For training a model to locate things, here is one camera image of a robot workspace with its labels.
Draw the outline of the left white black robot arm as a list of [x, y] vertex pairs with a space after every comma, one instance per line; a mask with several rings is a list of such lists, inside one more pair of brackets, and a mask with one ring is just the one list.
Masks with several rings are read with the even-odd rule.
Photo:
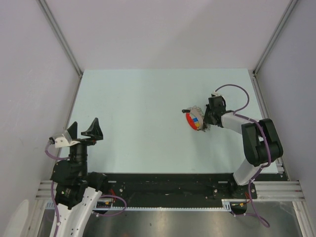
[[51, 175], [51, 198], [55, 217], [52, 237], [81, 237], [99, 198], [111, 185], [103, 173], [88, 172], [88, 147], [103, 140], [98, 118], [78, 137], [78, 124], [49, 138], [45, 153], [56, 160]]

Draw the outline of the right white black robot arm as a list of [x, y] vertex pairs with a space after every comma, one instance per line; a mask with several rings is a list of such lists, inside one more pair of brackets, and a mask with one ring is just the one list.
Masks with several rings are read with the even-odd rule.
[[273, 121], [269, 118], [255, 120], [226, 109], [223, 96], [212, 94], [208, 98], [203, 123], [232, 130], [242, 136], [245, 159], [230, 175], [227, 184], [220, 185], [216, 198], [245, 198], [250, 185], [261, 171], [283, 155]]

